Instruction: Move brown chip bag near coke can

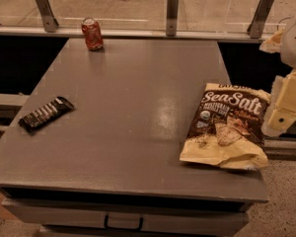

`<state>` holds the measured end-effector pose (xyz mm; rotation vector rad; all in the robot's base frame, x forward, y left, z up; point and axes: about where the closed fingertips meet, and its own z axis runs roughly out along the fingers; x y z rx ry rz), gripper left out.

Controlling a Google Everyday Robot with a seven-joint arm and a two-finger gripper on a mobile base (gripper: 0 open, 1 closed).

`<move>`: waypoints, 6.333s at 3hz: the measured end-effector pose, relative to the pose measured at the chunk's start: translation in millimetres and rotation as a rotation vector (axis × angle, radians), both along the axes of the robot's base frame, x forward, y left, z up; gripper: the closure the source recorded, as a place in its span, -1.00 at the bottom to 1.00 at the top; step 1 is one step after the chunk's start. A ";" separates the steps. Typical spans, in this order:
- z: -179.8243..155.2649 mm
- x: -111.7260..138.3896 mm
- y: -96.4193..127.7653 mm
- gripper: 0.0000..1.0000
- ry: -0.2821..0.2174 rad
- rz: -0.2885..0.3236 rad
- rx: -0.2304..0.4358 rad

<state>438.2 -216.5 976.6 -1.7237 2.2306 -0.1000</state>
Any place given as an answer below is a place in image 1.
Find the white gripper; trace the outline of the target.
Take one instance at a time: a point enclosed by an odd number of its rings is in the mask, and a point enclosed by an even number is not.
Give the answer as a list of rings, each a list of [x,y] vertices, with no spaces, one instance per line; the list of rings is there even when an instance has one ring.
[[[259,49],[267,53],[280,52],[281,61],[293,69],[285,77],[276,76],[270,93],[270,104],[263,118],[261,131],[276,137],[286,132],[296,121],[296,13],[283,30],[266,39]]]

